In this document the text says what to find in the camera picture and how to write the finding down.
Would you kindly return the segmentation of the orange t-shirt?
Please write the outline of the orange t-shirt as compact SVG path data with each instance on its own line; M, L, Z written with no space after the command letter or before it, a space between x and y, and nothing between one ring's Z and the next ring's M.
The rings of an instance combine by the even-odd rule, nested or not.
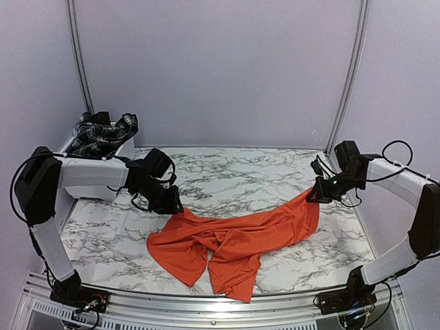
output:
M204 272L212 290L249 303L263 254L308 239L317 229L320 206L307 191L269 211L229 219L173 215L148 236L150 255L168 273L192 287Z

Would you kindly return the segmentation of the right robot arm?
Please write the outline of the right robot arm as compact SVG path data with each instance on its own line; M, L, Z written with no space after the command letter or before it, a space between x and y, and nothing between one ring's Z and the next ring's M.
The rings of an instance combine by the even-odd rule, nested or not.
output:
M376 257L350 272L340 294L341 303L354 308L376 285L439 255L439 180L413 170L411 159L361 153L353 140L339 143L333 154L339 171L319 157L312 161L316 179L307 202L330 204L366 193L357 215Z

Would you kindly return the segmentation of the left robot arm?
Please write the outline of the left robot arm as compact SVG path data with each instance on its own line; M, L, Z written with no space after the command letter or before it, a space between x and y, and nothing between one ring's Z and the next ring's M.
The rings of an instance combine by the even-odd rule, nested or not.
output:
M175 168L175 164L156 148L143 159L130 159L120 155L86 158L54 153L45 146L37 147L17 168L10 184L10 205L28 227L32 245L53 278L49 282L53 292L73 306L87 299L54 222L58 191L79 186L127 190L148 201L147 211L176 215L183 206L175 174L163 178L169 168Z

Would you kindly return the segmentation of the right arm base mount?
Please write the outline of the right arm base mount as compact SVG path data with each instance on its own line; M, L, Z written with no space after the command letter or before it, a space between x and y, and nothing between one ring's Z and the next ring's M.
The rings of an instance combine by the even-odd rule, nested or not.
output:
M372 306L376 302L376 295L371 291L351 296L348 289L320 292L313 299L313 304L319 308L322 315Z

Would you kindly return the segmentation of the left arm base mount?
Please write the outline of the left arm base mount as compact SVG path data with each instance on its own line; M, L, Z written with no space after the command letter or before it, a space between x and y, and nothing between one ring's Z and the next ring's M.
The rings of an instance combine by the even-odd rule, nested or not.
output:
M104 313L109 302L109 292L82 285L56 287L50 294L52 301L75 307L77 313L97 311Z

